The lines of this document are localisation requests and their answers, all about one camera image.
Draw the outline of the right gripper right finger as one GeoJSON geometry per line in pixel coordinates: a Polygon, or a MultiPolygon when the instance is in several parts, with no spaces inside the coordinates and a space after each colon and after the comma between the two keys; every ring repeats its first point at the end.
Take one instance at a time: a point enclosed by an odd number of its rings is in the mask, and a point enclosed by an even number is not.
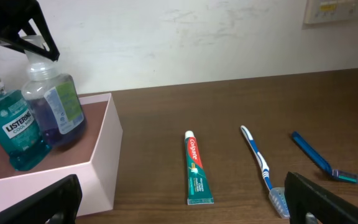
{"type": "Polygon", "coordinates": [[[290,223],[358,223],[358,207],[297,172],[285,178],[290,223]]]}

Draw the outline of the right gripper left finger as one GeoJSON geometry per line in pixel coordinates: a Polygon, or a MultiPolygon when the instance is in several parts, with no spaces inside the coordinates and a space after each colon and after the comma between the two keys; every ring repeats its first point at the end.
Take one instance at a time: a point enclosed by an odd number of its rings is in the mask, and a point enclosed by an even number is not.
{"type": "Polygon", "coordinates": [[[77,175],[70,174],[0,212],[0,224],[75,224],[82,199],[77,175]]]}

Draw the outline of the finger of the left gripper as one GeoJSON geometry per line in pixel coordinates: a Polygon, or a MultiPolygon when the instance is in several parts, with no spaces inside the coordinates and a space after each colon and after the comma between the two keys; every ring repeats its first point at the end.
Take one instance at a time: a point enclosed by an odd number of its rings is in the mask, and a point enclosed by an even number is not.
{"type": "Polygon", "coordinates": [[[26,51],[57,61],[60,52],[49,31],[40,4],[36,0],[0,0],[0,44],[24,53],[26,51]],[[37,47],[20,37],[22,30],[27,35],[35,35],[29,21],[33,20],[49,49],[37,47]]]}

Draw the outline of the clear purple spray bottle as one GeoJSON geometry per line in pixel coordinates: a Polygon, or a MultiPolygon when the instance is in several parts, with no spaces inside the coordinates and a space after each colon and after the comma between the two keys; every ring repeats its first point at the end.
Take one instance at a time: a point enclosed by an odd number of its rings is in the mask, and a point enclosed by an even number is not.
{"type": "Polygon", "coordinates": [[[29,81],[21,92],[41,135],[52,147],[73,144],[85,132],[86,117],[72,76],[59,72],[56,63],[46,57],[29,50],[24,53],[29,81]]]}

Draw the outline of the teal mouthwash bottle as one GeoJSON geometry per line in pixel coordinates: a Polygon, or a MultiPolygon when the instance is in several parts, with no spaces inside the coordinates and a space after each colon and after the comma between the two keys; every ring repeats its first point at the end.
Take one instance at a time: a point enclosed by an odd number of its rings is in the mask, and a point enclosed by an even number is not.
{"type": "Polygon", "coordinates": [[[0,78],[0,145],[13,168],[34,168],[51,150],[20,90],[6,90],[0,78]]]}

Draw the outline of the blue white toothbrush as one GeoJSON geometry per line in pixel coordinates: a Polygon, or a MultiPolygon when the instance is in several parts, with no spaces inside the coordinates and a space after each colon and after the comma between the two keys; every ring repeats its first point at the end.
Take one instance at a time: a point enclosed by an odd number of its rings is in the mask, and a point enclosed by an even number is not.
{"type": "Polygon", "coordinates": [[[242,134],[244,135],[245,139],[247,140],[252,152],[254,153],[254,156],[257,160],[257,163],[260,167],[262,178],[265,182],[265,185],[268,189],[268,197],[278,213],[278,215],[283,219],[289,219],[290,213],[288,210],[287,201],[285,199],[284,191],[285,189],[283,187],[273,187],[271,181],[270,181],[270,168],[265,161],[263,155],[260,153],[260,151],[257,148],[257,145],[254,141],[253,136],[251,135],[250,131],[242,125],[240,127],[240,130],[242,134]]]}

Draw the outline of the blue disposable razor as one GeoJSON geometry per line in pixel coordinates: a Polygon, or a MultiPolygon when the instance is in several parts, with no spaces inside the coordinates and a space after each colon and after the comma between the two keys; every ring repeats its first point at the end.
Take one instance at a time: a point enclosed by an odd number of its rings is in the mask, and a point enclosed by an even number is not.
{"type": "Polygon", "coordinates": [[[358,183],[357,174],[352,174],[343,170],[333,169],[330,163],[323,156],[321,156],[313,147],[311,147],[298,132],[292,132],[291,138],[321,170],[327,173],[327,175],[341,182],[347,182],[352,184],[358,183]]]}

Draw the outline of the white open cardboard box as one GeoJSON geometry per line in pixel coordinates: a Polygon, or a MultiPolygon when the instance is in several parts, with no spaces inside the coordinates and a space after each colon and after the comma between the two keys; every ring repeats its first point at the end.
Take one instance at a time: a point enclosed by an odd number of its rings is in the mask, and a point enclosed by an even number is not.
{"type": "Polygon", "coordinates": [[[70,175],[82,190],[78,215],[111,210],[123,130],[109,93],[85,96],[80,103],[87,119],[83,137],[71,148],[53,149],[37,166],[19,172],[0,145],[0,211],[70,175]]]}

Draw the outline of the toothpaste tube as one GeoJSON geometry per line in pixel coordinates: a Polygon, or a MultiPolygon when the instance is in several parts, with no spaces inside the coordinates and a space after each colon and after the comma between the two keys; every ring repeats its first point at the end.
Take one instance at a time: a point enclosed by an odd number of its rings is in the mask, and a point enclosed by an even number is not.
{"type": "Polygon", "coordinates": [[[185,132],[188,205],[213,204],[214,198],[203,169],[198,143],[193,131],[185,132]]]}

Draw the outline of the white wall switch panel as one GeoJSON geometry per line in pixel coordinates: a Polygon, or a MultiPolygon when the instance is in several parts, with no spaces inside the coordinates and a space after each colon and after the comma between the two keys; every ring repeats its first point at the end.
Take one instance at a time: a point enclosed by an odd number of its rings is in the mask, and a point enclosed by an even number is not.
{"type": "Polygon", "coordinates": [[[358,19],[358,0],[307,0],[304,24],[358,19]]]}

